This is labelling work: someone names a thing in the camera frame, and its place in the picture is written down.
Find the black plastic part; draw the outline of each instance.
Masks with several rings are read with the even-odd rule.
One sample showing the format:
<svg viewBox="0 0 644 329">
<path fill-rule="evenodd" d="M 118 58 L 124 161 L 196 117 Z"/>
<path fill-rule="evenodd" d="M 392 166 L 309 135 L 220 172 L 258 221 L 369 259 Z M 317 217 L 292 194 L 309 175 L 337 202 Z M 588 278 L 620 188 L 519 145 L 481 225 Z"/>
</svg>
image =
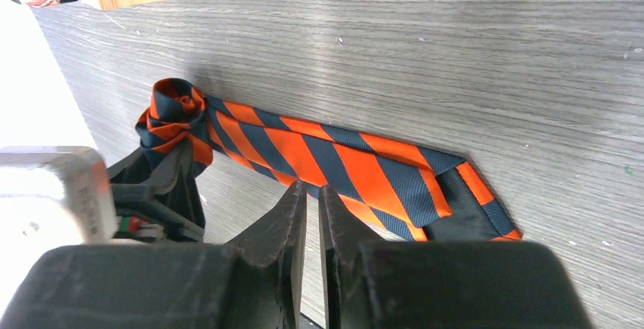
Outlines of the black plastic part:
<svg viewBox="0 0 644 329">
<path fill-rule="evenodd" d="M 320 190 L 328 329 L 592 327 L 542 245 L 384 242 L 351 217 Z"/>
<path fill-rule="evenodd" d="M 0 328 L 296 329 L 305 230 L 296 182 L 225 245 L 57 248 L 33 266 Z"/>
<path fill-rule="evenodd" d="M 423 227 L 429 240 L 456 242 L 489 240 L 498 236 L 490 218 L 483 209 L 473 209 L 478 201 L 455 169 L 436 176 L 445 198 L 450 201 L 452 215 L 434 221 Z"/>
<path fill-rule="evenodd" d="M 140 149 L 108 168 L 119 216 L 134 216 L 166 228 L 167 239 L 202 242 L 206 219 L 193 174 L 192 144 L 177 143 L 151 169 Z"/>
</svg>

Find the orange stripe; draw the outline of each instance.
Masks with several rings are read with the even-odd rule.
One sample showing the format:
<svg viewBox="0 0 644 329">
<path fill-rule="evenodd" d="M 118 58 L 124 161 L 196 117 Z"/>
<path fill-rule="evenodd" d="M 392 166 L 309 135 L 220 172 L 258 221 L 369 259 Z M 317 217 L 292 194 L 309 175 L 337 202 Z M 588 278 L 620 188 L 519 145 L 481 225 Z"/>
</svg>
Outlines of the orange stripe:
<svg viewBox="0 0 644 329">
<path fill-rule="evenodd" d="M 440 189 L 433 172 L 429 169 L 423 168 L 419 168 L 418 171 L 421 173 L 421 177 L 425 181 L 425 185 L 427 186 L 427 190 L 429 190 L 431 200 L 434 202 L 434 208 L 436 209 L 438 216 L 448 217 L 452 215 L 452 209 L 449 204 L 447 204 L 447 200 L 443 195 L 443 190 Z"/>
<path fill-rule="evenodd" d="M 206 103 L 204 100 L 204 94 L 201 93 L 199 90 L 196 88 L 192 87 L 191 90 L 192 93 L 192 98 L 196 103 L 200 103 L 199 111 L 204 111 L 206 109 Z"/>
<path fill-rule="evenodd" d="M 376 156 L 334 144 L 349 178 L 362 200 L 406 223 L 411 223 L 403 204 L 384 175 Z"/>
<path fill-rule="evenodd" d="M 418 147 L 401 141 L 394 141 L 370 134 L 360 133 L 360 136 L 365 140 L 365 142 L 367 142 L 367 144 L 369 144 L 371 149 L 375 150 L 381 156 L 418 168 L 418 171 L 421 173 L 421 176 L 425 181 L 425 185 L 429 190 L 431 200 L 434 202 L 438 216 L 448 217 L 452 214 L 452 209 L 450 209 L 450 206 L 447 204 L 447 200 L 445 200 L 445 197 L 443 196 L 443 191 L 440 189 L 440 186 L 434 177 L 434 172 L 422 156 L 420 150 L 418 150 Z"/>
<path fill-rule="evenodd" d="M 212 140 L 214 144 L 217 144 L 221 148 L 223 148 L 223 143 L 221 139 L 219 139 L 219 135 L 217 135 L 215 128 L 213 128 L 213 124 L 210 122 L 209 119 L 206 123 L 206 129 L 208 129 L 208 135 L 210 136 L 210 140 Z"/>
<path fill-rule="evenodd" d="M 340 200 L 342 200 L 342 202 L 346 206 L 346 209 L 355 217 L 366 223 L 371 223 L 375 226 L 386 229 L 380 219 L 378 219 L 376 214 L 374 214 L 373 210 L 366 204 L 363 204 L 362 202 L 354 200 L 352 198 L 348 198 L 344 195 L 340 195 Z"/>
<path fill-rule="evenodd" d="M 507 233 L 505 236 L 498 236 L 496 238 L 493 238 L 492 240 L 498 240 L 498 241 L 516 241 L 516 240 L 521 240 L 522 236 L 521 233 L 519 233 L 519 230 L 514 229 L 513 231 Z"/>
<path fill-rule="evenodd" d="M 177 89 L 172 85 L 172 80 L 169 78 L 164 78 L 160 81 L 157 81 L 153 86 L 152 86 L 152 91 L 154 95 L 154 91 L 158 91 L 162 95 L 165 95 L 171 99 L 175 99 L 178 94 L 177 94 Z"/>
<path fill-rule="evenodd" d="M 228 116 L 223 115 L 219 111 L 216 112 L 216 117 L 217 117 L 217 120 L 219 120 L 219 123 L 221 124 L 221 126 L 224 129 L 224 131 L 226 132 L 226 134 L 229 136 L 229 138 L 232 140 L 232 142 L 235 143 L 235 146 L 239 149 L 239 151 L 243 155 L 239 156 L 238 154 L 233 153 L 232 151 L 225 149 L 223 144 L 222 144 L 222 141 L 219 139 L 219 136 L 217 136 L 217 133 L 215 132 L 213 126 L 209 123 L 208 124 L 208 134 L 210 134 L 210 139 L 213 140 L 213 143 L 221 146 L 221 148 L 224 149 L 224 151 L 229 155 L 229 157 L 231 157 L 235 162 L 241 163 L 244 166 L 246 166 L 246 167 L 248 167 L 250 169 L 253 169 L 253 170 L 254 170 L 253 166 L 251 166 L 251 164 L 248 163 L 249 160 L 252 161 L 252 162 L 255 162 L 255 163 L 257 163 L 257 164 L 259 164 L 261 166 L 264 166 L 264 167 L 270 169 L 270 171 L 272 172 L 273 176 L 275 176 L 277 181 L 279 183 L 282 183 L 283 185 L 291 185 L 295 181 L 295 177 L 291 177 L 291 176 L 289 176 L 289 175 L 287 175 L 285 173 L 281 173 L 281 172 L 278 172 L 278 171 L 270 168 L 268 163 L 266 163 L 264 161 L 264 159 L 259 155 L 259 153 L 251 145 L 251 143 L 248 141 L 248 139 L 246 139 L 246 137 L 244 136 L 244 133 L 239 128 L 239 123 L 237 123 L 235 120 L 229 118 Z M 232 133 L 229 130 L 226 130 L 226 126 L 224 126 L 225 123 L 230 127 L 231 131 L 237 129 L 237 131 L 238 131 L 238 134 L 236 134 L 237 138 L 234 138 Z M 249 153 L 250 155 L 253 155 L 253 153 L 254 153 L 254 155 L 256 157 L 256 160 L 253 160 L 252 158 L 246 158 L 246 156 L 249 155 L 249 154 L 246 154 L 246 153 Z"/>
<path fill-rule="evenodd" d="M 224 132 L 229 136 L 232 143 L 235 144 L 244 158 L 246 158 L 247 160 L 252 160 L 255 163 L 259 163 L 262 166 L 267 166 L 264 158 L 262 158 L 262 156 L 255 150 L 251 142 L 248 141 L 248 139 L 244 135 L 244 132 L 242 131 L 242 128 L 239 127 L 239 123 L 236 120 L 224 115 L 219 111 L 216 112 L 215 115 L 217 117 L 217 120 L 219 120 L 219 123 L 221 124 Z"/>
<path fill-rule="evenodd" d="M 414 224 L 409 223 L 406 225 L 416 242 L 426 242 L 428 240 L 422 228 L 417 228 Z"/>
<path fill-rule="evenodd" d="M 227 150 L 225 148 L 223 149 L 223 151 L 226 152 L 226 154 L 228 154 L 228 157 L 230 157 L 231 160 L 234 160 L 235 162 L 241 164 L 244 167 L 248 167 L 252 170 L 255 170 L 246 158 L 240 156 L 239 154 L 233 153 L 230 150 Z"/>
<path fill-rule="evenodd" d="M 287 118 L 285 116 L 280 116 L 279 118 L 282 119 L 282 122 L 288 126 L 289 129 L 296 133 L 310 135 L 325 141 L 333 141 L 324 129 L 322 129 L 320 124 L 317 124 L 316 122 L 306 122 L 305 120 Z"/>
<path fill-rule="evenodd" d="M 145 127 L 147 130 L 153 128 L 151 120 L 154 119 L 151 114 L 145 116 Z"/>
<path fill-rule="evenodd" d="M 281 173 L 280 171 L 276 171 L 275 169 L 270 170 L 274 175 L 277 181 L 281 183 L 282 185 L 291 185 L 295 180 L 297 179 L 296 177 L 289 176 L 286 173 Z"/>
<path fill-rule="evenodd" d="M 154 147 L 153 149 L 157 152 L 168 154 L 172 151 L 172 148 L 174 148 L 179 141 L 183 140 L 183 138 L 188 138 L 192 142 L 193 159 L 195 161 L 205 166 L 209 166 L 213 162 L 213 148 L 211 148 L 207 143 L 204 143 L 204 141 L 202 141 L 201 139 L 186 131 L 183 131 L 168 143 L 159 145 L 158 147 Z"/>
<path fill-rule="evenodd" d="M 147 130 L 150 133 L 156 135 L 164 141 L 169 141 L 170 139 L 176 138 L 178 134 L 191 129 L 191 126 L 184 122 L 173 122 L 163 126 L 148 125 L 147 127 Z"/>
<path fill-rule="evenodd" d="M 415 145 L 394 141 L 376 135 L 360 133 L 371 149 L 375 150 L 383 157 L 409 164 L 418 168 L 426 168 L 431 171 L 427 160 L 422 156 L 420 150 Z"/>
<path fill-rule="evenodd" d="M 240 103 L 231 103 L 230 101 L 223 101 L 224 106 L 230 111 L 232 117 L 240 122 L 247 122 L 248 124 L 264 126 L 263 122 L 257 117 L 255 110 Z"/>
<path fill-rule="evenodd" d="M 479 204 L 485 205 L 494 200 L 494 196 L 490 192 L 490 189 L 469 162 L 456 166 L 456 170 L 459 171 L 463 181 L 465 181 L 469 186 L 469 189 L 472 191 L 472 194 Z"/>
<path fill-rule="evenodd" d="M 177 97 L 175 99 L 182 105 L 183 113 L 188 117 L 194 111 L 194 101 L 188 95 Z"/>
<path fill-rule="evenodd" d="M 159 112 L 156 111 L 156 101 L 154 98 L 150 102 L 150 107 L 147 109 L 147 111 L 150 113 L 150 116 L 152 116 L 153 119 L 159 120 Z"/>
<path fill-rule="evenodd" d="M 273 128 L 265 128 L 264 131 L 300 179 L 317 187 L 327 184 L 327 179 L 300 134 Z"/>
</svg>

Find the gray wooden table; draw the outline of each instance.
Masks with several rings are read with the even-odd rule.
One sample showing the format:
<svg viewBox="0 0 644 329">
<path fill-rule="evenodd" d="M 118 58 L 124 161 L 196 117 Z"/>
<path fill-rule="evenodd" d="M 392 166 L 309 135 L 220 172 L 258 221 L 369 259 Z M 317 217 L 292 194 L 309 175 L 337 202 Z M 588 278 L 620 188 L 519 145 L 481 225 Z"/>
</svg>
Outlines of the gray wooden table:
<svg viewBox="0 0 644 329">
<path fill-rule="evenodd" d="M 101 153 L 165 77 L 271 112 L 469 155 L 564 261 L 598 327 L 644 326 L 644 0 L 169 0 L 36 11 Z M 224 157 L 210 242 L 284 188 Z M 324 324 L 317 206 L 303 312 Z"/>
</svg>

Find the necktie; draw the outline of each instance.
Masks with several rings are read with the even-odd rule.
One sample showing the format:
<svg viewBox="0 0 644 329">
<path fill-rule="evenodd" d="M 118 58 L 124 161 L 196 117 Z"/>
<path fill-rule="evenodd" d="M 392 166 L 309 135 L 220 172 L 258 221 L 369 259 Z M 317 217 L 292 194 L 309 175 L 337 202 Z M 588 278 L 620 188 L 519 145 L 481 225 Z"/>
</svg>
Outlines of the necktie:
<svg viewBox="0 0 644 329">
<path fill-rule="evenodd" d="M 189 138 L 197 174 L 215 150 L 285 185 L 301 179 L 314 198 L 328 184 L 352 214 L 404 239 L 521 239 L 472 165 L 438 150 L 221 100 L 178 78 L 154 85 L 136 130 L 151 166 Z"/>
</svg>

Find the orange and navy striped tie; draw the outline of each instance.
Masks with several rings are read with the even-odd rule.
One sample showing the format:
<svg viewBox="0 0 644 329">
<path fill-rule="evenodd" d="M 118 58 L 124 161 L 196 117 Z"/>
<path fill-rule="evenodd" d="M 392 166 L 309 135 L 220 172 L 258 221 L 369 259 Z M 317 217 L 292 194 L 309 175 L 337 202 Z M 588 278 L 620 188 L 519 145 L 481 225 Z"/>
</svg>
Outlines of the orange and navy striped tie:
<svg viewBox="0 0 644 329">
<path fill-rule="evenodd" d="M 215 150 L 285 185 L 301 179 L 315 198 L 328 184 L 358 218 L 408 240 L 521 239 L 472 165 L 452 154 L 204 96 L 178 78 L 154 85 L 136 129 L 152 166 L 189 138 L 197 174 Z"/>
</svg>

